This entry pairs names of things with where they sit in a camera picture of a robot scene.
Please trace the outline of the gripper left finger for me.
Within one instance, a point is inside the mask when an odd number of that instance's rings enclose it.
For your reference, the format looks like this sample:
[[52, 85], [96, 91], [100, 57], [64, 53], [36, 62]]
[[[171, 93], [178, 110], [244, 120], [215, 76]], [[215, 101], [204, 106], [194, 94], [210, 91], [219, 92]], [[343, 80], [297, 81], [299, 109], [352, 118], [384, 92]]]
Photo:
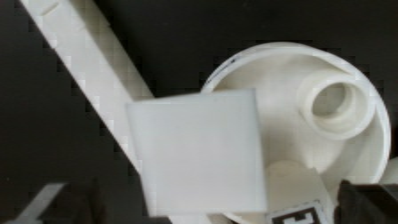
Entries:
[[7, 224], [107, 224], [98, 180], [46, 184]]

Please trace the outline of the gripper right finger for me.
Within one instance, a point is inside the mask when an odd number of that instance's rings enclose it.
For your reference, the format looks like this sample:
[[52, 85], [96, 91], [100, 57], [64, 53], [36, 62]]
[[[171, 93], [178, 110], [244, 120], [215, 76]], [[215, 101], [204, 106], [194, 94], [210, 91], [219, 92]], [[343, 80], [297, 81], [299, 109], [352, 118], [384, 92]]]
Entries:
[[398, 224], [398, 184], [341, 181], [336, 224]]

